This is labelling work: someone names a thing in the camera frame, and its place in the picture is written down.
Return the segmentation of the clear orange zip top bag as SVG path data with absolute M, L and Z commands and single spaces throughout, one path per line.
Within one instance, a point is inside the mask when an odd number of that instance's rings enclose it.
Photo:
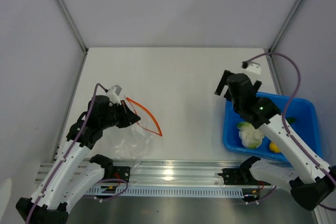
M 140 121 L 112 131 L 112 150 L 117 158 L 129 161 L 132 168 L 139 168 L 143 158 L 152 152 L 153 140 L 162 137 L 163 132 L 149 109 L 129 96 L 125 96 L 124 100 Z

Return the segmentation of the white toy cauliflower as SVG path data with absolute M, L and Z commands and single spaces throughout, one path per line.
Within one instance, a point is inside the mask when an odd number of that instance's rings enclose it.
M 238 136 L 245 148 L 257 149 L 265 138 L 265 135 L 259 129 L 255 129 L 248 122 L 239 122 L 237 128 Z

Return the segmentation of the green toy cucumber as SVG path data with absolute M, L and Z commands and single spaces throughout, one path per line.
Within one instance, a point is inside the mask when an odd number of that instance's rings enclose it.
M 287 121 L 289 124 L 293 124 L 293 123 L 295 123 L 296 118 L 294 118 L 294 117 L 286 117 L 286 121 Z

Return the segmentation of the yellow toy lemon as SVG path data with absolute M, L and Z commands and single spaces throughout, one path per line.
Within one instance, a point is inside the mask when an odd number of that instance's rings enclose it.
M 281 150 L 279 149 L 279 147 L 274 142 L 270 142 L 270 144 L 269 144 L 269 150 L 272 153 L 281 153 Z

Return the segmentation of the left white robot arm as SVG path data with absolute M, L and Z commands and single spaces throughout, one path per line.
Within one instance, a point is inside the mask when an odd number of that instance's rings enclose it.
M 124 100 L 111 102 L 106 95 L 95 95 L 87 111 L 70 127 L 64 149 L 38 189 L 30 197 L 18 200 L 16 210 L 25 223 L 66 223 L 74 205 L 94 184 L 126 184 L 126 180 L 115 177 L 113 160 L 100 154 L 90 159 L 77 178 L 73 175 L 104 130 L 126 128 L 140 119 Z

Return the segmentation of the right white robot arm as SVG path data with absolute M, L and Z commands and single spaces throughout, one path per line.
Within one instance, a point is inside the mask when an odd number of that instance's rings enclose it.
M 302 208 L 312 211 L 335 191 L 335 167 L 319 157 L 290 127 L 276 104 L 257 91 L 260 81 L 252 83 L 244 73 L 224 71 L 215 94 L 228 87 L 224 97 L 233 111 L 253 128 L 275 143 L 292 169 L 268 164 L 252 156 L 240 164 L 240 179 L 251 184 L 255 180 L 280 187 L 291 194 Z

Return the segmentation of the blue plastic bin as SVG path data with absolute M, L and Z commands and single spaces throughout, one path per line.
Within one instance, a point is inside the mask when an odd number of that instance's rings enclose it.
M 289 105 L 286 117 L 296 118 L 295 123 L 290 126 L 317 155 L 322 157 L 318 119 L 313 104 L 305 99 L 294 98 Z M 286 157 L 282 153 L 272 153 L 269 150 L 270 140 L 267 137 L 263 139 L 263 143 L 257 149 L 253 150 L 243 147 L 237 128 L 237 124 L 242 121 L 243 119 L 234 112 L 232 103 L 226 101 L 223 143 L 229 151 L 279 162 L 287 162 Z

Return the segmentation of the left black base bracket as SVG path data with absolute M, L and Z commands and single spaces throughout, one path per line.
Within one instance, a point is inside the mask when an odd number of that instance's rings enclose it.
M 115 166 L 112 172 L 113 179 L 122 179 L 129 182 L 131 167 Z

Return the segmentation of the black base bracket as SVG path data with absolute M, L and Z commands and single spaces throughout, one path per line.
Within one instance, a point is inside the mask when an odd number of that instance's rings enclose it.
M 241 168 L 223 168 L 217 175 L 223 179 L 225 185 L 247 185 L 249 183 L 247 173 Z
M 131 167 L 115 166 L 112 172 L 113 179 L 122 179 L 129 182 Z

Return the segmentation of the aluminium mounting rail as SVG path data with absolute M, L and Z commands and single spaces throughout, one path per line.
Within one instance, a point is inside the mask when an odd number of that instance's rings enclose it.
M 128 160 L 115 159 L 115 166 L 129 166 L 129 183 L 147 187 L 224 187 L 218 176 L 224 168 L 236 168 L 242 161 L 197 162 L 197 161 L 141 161 L 137 167 Z

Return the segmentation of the right black base bracket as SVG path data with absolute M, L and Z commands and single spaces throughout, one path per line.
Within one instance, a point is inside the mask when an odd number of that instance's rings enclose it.
M 225 185 L 247 185 L 249 183 L 247 173 L 241 168 L 223 168 L 217 175 L 223 179 Z

